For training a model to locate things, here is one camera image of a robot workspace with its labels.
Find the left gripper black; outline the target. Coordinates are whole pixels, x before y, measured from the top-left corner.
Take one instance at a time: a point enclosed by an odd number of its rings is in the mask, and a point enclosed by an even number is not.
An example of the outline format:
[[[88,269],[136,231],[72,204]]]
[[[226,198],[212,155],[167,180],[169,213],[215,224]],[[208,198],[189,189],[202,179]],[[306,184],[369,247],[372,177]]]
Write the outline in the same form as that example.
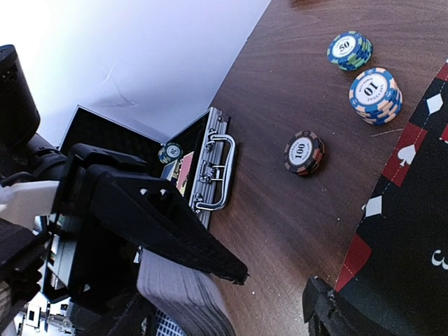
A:
[[[97,314],[136,282],[138,246],[180,265],[242,285],[248,267],[202,224],[166,179],[147,175],[140,157],[77,143],[68,154],[53,205],[59,238],[50,299],[69,296]]]

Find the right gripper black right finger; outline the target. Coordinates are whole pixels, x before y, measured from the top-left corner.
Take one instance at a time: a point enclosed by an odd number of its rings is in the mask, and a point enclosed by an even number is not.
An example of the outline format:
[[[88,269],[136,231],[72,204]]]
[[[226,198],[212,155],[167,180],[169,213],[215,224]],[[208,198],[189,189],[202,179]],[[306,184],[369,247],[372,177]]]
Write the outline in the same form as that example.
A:
[[[397,298],[389,287],[364,277],[337,291],[311,276],[302,293],[303,319],[310,335],[412,335]]]

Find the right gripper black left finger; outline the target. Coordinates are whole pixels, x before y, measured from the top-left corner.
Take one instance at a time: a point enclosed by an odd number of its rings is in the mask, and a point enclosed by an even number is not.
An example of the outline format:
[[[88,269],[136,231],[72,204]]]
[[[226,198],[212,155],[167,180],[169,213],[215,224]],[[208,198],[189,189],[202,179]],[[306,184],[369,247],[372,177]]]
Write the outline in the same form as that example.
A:
[[[155,306],[139,293],[133,293],[118,312],[111,315],[105,335],[156,335]]]

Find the blue playing card deck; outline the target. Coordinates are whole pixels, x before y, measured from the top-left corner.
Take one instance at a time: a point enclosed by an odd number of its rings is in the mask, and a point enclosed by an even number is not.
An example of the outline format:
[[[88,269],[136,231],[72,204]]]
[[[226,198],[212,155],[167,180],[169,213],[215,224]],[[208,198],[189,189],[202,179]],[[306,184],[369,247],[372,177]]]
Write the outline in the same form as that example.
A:
[[[221,292],[208,274],[143,250],[136,287],[186,335],[236,334]]]

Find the blue white poker chip stack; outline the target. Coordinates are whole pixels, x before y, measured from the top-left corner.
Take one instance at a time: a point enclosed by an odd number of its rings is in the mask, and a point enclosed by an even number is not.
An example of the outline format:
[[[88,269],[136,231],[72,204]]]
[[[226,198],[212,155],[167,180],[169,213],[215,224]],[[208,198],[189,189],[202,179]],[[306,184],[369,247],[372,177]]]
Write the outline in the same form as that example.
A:
[[[360,73],[349,91],[355,112],[370,125],[391,122],[403,107],[403,94],[393,75],[376,67]]]

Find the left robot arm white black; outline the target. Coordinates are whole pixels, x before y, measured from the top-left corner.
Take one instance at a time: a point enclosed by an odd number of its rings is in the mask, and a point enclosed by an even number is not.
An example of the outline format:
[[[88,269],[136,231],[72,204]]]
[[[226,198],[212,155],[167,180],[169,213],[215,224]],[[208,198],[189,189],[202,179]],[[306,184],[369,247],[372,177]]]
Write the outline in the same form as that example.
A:
[[[65,287],[44,286],[51,300],[71,298],[102,312],[136,280],[132,260],[139,247],[182,266],[243,284],[247,266],[200,223],[169,181],[148,173],[139,157],[78,143],[61,154],[37,133],[39,113],[13,45],[1,47],[1,173],[3,187],[56,183],[52,221],[36,236],[13,220],[1,251],[1,274],[16,293],[25,289],[35,265],[14,270],[12,260],[26,249],[48,256],[47,242],[61,237],[74,244]]]

